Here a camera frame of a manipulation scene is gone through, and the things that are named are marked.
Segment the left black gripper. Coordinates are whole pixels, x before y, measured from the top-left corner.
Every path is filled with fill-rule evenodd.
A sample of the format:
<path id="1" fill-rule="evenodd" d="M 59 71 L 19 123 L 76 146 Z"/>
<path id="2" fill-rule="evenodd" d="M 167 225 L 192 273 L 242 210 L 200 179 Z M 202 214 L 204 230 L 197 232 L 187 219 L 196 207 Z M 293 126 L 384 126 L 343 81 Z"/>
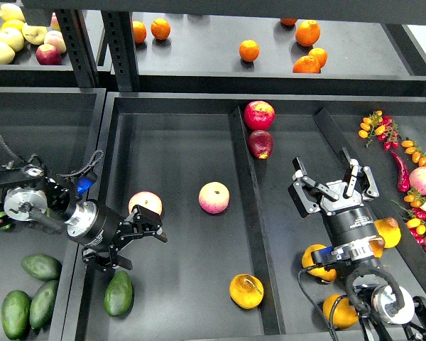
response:
<path id="1" fill-rule="evenodd" d="M 127 245 L 135 239 L 155 237 L 166 243 L 161 216 L 142 205 L 134 205 L 127 218 L 123 218 L 96 200 L 76 204 L 67 220 L 68 238 L 84 246 L 82 261 L 94 269 L 107 272 L 109 269 L 132 269 L 131 260 L 119 254 L 120 248 L 111 244 L 117 230 L 119 242 Z"/>

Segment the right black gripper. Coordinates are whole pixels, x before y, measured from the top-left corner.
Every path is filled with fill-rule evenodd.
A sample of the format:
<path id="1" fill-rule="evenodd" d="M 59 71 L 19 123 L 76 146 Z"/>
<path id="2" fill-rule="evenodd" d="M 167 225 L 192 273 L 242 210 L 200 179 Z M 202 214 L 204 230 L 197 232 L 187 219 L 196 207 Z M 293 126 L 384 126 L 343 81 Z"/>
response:
<path id="1" fill-rule="evenodd" d="M 370 209 L 363 199 L 376 199 L 379 191 L 369 166 L 361 166 L 346 149 L 342 153 L 349 164 L 344 181 L 326 185 L 311 179 L 299 157 L 293 159 L 295 173 L 288 192 L 302 218 L 317 212 L 322 219 L 334 247 L 351 244 L 365 237 L 376 236 L 377 229 Z M 359 184 L 361 193 L 356 190 Z"/>

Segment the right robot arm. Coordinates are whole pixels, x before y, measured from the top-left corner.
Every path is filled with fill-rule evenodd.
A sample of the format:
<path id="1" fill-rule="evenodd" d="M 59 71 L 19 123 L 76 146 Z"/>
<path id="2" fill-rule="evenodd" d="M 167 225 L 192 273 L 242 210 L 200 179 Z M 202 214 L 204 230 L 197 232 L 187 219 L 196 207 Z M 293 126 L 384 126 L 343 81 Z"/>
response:
<path id="1" fill-rule="evenodd" d="M 361 166 L 343 150 L 349 165 L 344 178 L 326 184 L 311 179 L 296 157 L 295 173 L 288 188 L 301 217 L 320 213 L 331 242 L 311 251 L 313 263 L 299 270 L 335 270 L 344 290 L 332 310 L 348 300 L 354 308 L 365 340 L 390 340 L 389 325 L 402 327 L 407 340 L 426 340 L 426 300 L 411 296 L 388 273 L 374 251 L 378 235 L 366 202 L 379 196 L 370 167 Z"/>

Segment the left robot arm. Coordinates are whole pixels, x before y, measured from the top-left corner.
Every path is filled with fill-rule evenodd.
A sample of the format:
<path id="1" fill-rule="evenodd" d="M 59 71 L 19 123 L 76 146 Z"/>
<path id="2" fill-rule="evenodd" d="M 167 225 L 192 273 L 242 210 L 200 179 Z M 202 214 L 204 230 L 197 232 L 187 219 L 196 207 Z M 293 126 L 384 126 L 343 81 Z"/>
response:
<path id="1" fill-rule="evenodd" d="M 11 161 L 0 164 L 0 228 L 14 221 L 38 222 L 83 247 L 82 260 L 100 271 L 121 267 L 131 270 L 131 260 L 119 252 L 132 241 L 155 237 L 167 242 L 161 216 L 136 204 L 127 217 L 96 200 L 82 196 L 96 182 L 94 167 L 104 153 L 96 150 L 81 169 L 56 178 L 36 154 L 24 159 L 0 135 L 0 146 Z"/>

